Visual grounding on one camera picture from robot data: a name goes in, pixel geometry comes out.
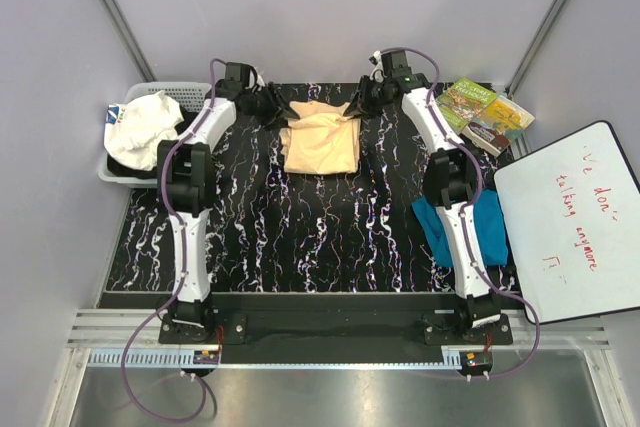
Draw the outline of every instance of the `metal frame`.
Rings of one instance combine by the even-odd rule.
[[[67,427],[70,425],[78,393],[86,368],[95,349],[123,349],[133,330],[142,320],[153,313],[152,310],[116,310],[87,309],[80,310],[76,316],[67,349],[65,352],[64,375],[59,383],[55,402],[52,406],[47,424],[49,427]],[[495,351],[520,351],[531,348],[535,329],[525,318],[523,311],[506,311],[513,330],[514,344],[511,346],[494,346]],[[159,348],[157,341],[160,320],[154,319],[140,333],[134,347],[138,350],[155,351]],[[190,349],[216,350],[217,344],[163,345],[164,351],[180,355]],[[562,350],[572,349],[583,353],[591,379],[598,397],[598,402],[608,427],[635,425],[631,409],[620,382],[609,341],[599,317],[573,320],[558,324],[542,326],[540,349]],[[441,365],[418,366],[423,369],[451,369],[458,350],[469,350],[469,346],[448,346],[443,348],[445,361]],[[163,367],[156,362],[156,367]],[[415,365],[381,364],[381,365],[225,365],[219,368],[281,369],[281,368],[322,368],[322,369],[379,369],[379,370],[416,370]]]
[[[118,32],[118,35],[122,40],[122,44],[127,49],[131,60],[138,69],[138,72],[140,72],[140,76],[145,82],[153,82],[157,80],[151,65],[147,62],[147,59],[144,56],[144,53],[142,52],[135,35],[133,35],[133,31],[129,27],[129,24],[127,23],[127,20],[125,19],[122,10],[120,10],[120,6],[118,6],[116,0],[100,0],[100,3],[111,18],[113,26]]]
[[[535,57],[538,55],[542,44],[547,39],[549,33],[551,32],[551,29],[553,29],[556,21],[560,17],[560,14],[564,11],[568,1],[569,0],[553,0],[553,2],[551,2],[549,10],[547,10],[544,19],[542,19],[538,30],[533,36],[529,47],[522,57],[522,60],[520,61],[520,64],[518,65],[518,68],[513,74],[511,82],[507,87],[510,97],[513,97],[516,90],[518,90],[518,87],[520,87],[520,84],[522,84],[522,81],[529,72],[531,64],[533,63]]]

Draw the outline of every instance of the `stack of books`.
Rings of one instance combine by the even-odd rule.
[[[515,102],[468,79],[453,84],[436,103],[456,133],[496,157],[534,120]]]

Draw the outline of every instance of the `black base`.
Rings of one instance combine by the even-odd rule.
[[[487,345],[487,334],[491,334],[492,345],[512,345],[513,335],[509,317],[500,315],[495,324],[460,331],[454,324],[454,314],[425,314],[424,340],[427,345]]]
[[[203,329],[194,325],[179,324],[162,319],[160,344],[207,344],[218,343],[216,328],[222,327],[223,345],[239,345],[244,343],[247,331],[247,316],[237,312],[223,311],[216,313],[215,328]]]

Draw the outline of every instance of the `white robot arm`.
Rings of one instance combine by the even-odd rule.
[[[250,76],[255,79],[250,87]],[[177,299],[168,311],[168,321],[213,329],[209,298],[211,285],[207,275],[205,235],[215,195],[215,170],[211,153],[225,131],[231,127],[237,111],[258,117],[267,128],[277,128],[286,118],[297,118],[273,84],[265,85],[253,67],[228,62],[225,78],[216,84],[215,97],[204,106],[180,139],[158,145],[158,165],[164,165],[174,145],[183,140],[170,159],[166,192],[175,214],[169,214],[173,230]],[[158,169],[158,185],[162,182]],[[183,246],[181,229],[185,229]],[[182,288],[177,291],[182,279]]]
[[[427,105],[429,83],[424,75],[411,72],[404,51],[391,50],[383,55],[376,52],[371,61],[376,64],[371,78],[360,79],[358,92],[345,116],[377,116],[382,106],[402,97],[403,112],[430,152],[423,192],[435,207],[447,235],[455,272],[459,327],[465,331],[498,322],[500,309],[495,295],[480,277],[486,276],[486,269],[470,202],[477,179],[470,159],[459,148],[465,144],[433,98]],[[464,149],[473,150],[471,146]]]

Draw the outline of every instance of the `blue cloth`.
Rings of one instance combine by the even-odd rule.
[[[435,207],[424,197],[413,202],[411,206],[424,229],[436,263],[442,267],[453,268],[447,235]],[[505,265],[509,252],[498,194],[493,190],[483,190],[473,207],[474,224],[484,264]]]

